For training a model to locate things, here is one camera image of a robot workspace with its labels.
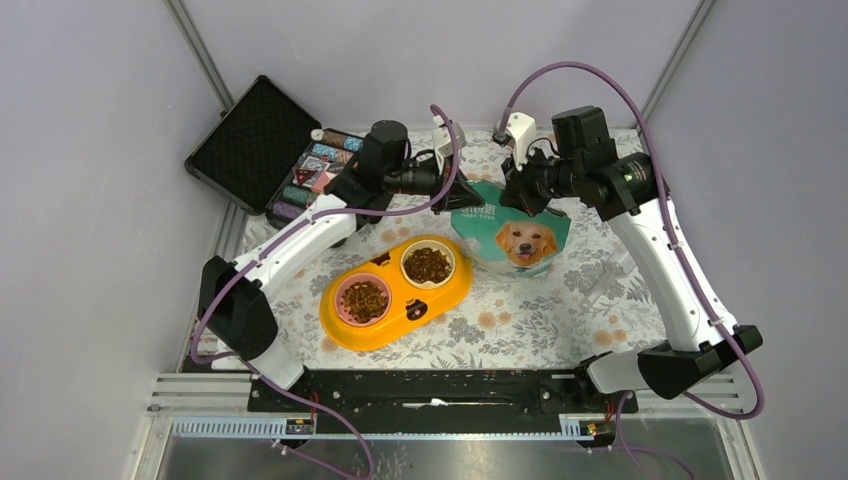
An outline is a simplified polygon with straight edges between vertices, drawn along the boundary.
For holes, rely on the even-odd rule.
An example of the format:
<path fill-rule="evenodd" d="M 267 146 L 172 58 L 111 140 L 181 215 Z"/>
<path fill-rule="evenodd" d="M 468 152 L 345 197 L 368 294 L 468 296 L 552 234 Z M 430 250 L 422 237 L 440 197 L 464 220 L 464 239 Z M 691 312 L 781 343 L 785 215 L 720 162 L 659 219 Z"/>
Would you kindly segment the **green dog food bag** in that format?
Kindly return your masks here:
<path fill-rule="evenodd" d="M 469 186 L 484 203 L 451 212 L 451 227 L 466 254 L 492 273 L 522 278 L 547 273 L 565 248 L 570 217 L 550 208 L 531 217 L 500 204 L 500 184 L 472 181 Z"/>

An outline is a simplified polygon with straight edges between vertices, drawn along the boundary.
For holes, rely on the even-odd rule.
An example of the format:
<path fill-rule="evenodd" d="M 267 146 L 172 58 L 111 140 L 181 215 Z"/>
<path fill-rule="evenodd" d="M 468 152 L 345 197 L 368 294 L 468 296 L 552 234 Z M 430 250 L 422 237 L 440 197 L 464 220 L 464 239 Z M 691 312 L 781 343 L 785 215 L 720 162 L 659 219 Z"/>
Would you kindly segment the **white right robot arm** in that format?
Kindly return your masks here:
<path fill-rule="evenodd" d="M 674 399 L 763 344 L 759 329 L 739 324 L 688 252 L 674 204 L 649 155 L 619 156 L 603 111 L 586 106 L 552 119 L 551 156 L 535 147 L 535 120 L 508 110 L 493 139 L 512 152 L 503 162 L 504 206 L 536 216 L 554 198 L 575 197 L 618 236 L 650 290 L 666 338 L 641 351 L 583 361 L 575 402 L 597 412 L 624 390 Z"/>

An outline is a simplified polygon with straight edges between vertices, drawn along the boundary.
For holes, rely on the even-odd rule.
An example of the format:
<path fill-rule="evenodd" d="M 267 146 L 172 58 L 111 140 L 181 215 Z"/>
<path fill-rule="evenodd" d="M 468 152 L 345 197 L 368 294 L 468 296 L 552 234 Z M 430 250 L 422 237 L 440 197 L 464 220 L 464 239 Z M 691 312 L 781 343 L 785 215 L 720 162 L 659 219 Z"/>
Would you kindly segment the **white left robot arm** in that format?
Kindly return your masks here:
<path fill-rule="evenodd" d="M 195 333 L 211 330 L 226 345 L 224 355 L 265 378 L 285 410 L 304 407 L 311 387 L 302 361 L 278 338 L 270 297 L 369 220 L 480 203 L 460 180 L 463 129 L 445 116 L 434 122 L 433 147 L 417 156 L 405 125 L 376 122 L 357 148 L 345 150 L 347 159 L 325 162 L 320 171 L 328 183 L 294 220 L 234 260 L 215 256 L 204 265 Z"/>

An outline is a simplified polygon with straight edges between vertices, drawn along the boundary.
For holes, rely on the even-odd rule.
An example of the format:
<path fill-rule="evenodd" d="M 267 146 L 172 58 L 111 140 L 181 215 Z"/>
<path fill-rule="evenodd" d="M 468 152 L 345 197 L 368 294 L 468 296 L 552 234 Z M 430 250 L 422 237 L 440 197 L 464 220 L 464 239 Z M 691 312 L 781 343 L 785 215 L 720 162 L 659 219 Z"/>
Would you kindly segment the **clear plastic scoop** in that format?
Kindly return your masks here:
<path fill-rule="evenodd" d="M 616 280 L 626 278 L 635 268 L 636 263 L 628 248 L 623 243 L 619 244 L 605 260 L 600 277 L 580 300 L 578 308 L 589 311 Z"/>

